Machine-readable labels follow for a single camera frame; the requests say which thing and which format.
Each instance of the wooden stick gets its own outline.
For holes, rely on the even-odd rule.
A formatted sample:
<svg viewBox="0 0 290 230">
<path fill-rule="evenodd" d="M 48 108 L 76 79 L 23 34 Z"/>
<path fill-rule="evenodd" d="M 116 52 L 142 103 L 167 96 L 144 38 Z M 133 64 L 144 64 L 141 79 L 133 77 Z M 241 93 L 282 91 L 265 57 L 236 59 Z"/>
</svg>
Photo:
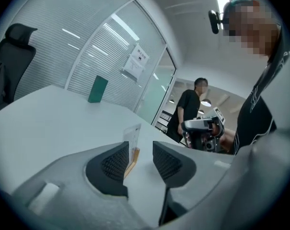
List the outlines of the wooden stick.
<svg viewBox="0 0 290 230">
<path fill-rule="evenodd" d="M 139 148 L 136 148 L 134 150 L 134 154 L 133 154 L 133 162 L 130 164 L 130 166 L 126 169 L 126 172 L 125 172 L 125 176 L 124 178 L 126 178 L 126 176 L 130 173 L 130 171 L 133 169 L 133 167 L 135 166 L 136 162 L 137 162 L 137 159 L 139 158 Z"/>
</svg>

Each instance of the headrest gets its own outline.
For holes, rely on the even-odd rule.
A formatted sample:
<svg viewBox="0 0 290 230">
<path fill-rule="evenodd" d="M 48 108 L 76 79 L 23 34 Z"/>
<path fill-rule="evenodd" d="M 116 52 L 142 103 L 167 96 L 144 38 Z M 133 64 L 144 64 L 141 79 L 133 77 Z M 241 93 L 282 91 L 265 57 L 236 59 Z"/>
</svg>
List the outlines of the headrest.
<svg viewBox="0 0 290 230">
<path fill-rule="evenodd" d="M 16 46 L 26 46 L 29 44 L 32 32 L 37 28 L 32 28 L 19 23 L 12 24 L 5 33 L 5 38 Z"/>
</svg>

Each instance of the black rubber pad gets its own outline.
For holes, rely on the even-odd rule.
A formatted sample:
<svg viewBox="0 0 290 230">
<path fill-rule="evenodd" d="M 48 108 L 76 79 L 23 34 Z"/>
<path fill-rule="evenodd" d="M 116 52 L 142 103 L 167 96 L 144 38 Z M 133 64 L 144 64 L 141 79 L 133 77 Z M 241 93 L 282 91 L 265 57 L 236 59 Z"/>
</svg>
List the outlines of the black rubber pad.
<svg viewBox="0 0 290 230">
<path fill-rule="evenodd" d="M 123 142 L 92 158 L 86 166 L 85 174 L 89 182 L 101 193 L 128 197 L 128 189 L 123 185 L 129 163 L 129 143 Z"/>
<path fill-rule="evenodd" d="M 193 160 L 158 141 L 153 142 L 153 163 L 169 188 L 185 185 L 196 173 Z"/>
</svg>

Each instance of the glass door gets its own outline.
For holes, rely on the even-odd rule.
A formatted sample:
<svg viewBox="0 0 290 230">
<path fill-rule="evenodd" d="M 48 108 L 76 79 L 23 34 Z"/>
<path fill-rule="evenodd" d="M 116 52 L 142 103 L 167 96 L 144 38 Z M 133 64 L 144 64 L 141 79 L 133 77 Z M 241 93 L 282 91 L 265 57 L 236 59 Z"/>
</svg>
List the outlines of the glass door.
<svg viewBox="0 0 290 230">
<path fill-rule="evenodd" d="M 148 83 L 136 114 L 148 123 L 152 124 L 159 108 L 164 100 L 168 87 L 175 72 L 174 64 L 167 50 L 165 50 L 159 65 Z"/>
</svg>

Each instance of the window blinds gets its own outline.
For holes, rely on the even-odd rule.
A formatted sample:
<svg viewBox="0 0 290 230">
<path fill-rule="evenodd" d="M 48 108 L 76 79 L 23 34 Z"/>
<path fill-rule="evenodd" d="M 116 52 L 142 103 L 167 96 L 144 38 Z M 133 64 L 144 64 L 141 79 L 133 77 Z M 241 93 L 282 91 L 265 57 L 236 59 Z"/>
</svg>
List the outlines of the window blinds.
<svg viewBox="0 0 290 230">
<path fill-rule="evenodd" d="M 15 100 L 50 84 L 64 88 L 80 50 L 98 26 L 129 0 L 28 0 L 12 23 L 38 28 L 29 44 L 36 56 Z"/>
<path fill-rule="evenodd" d="M 84 51 L 69 82 L 68 90 L 88 96 L 95 77 L 107 79 L 103 101 L 134 111 L 165 42 L 137 2 L 132 2 L 112 16 L 93 37 Z M 135 46 L 149 55 L 138 82 L 122 71 Z"/>
</svg>

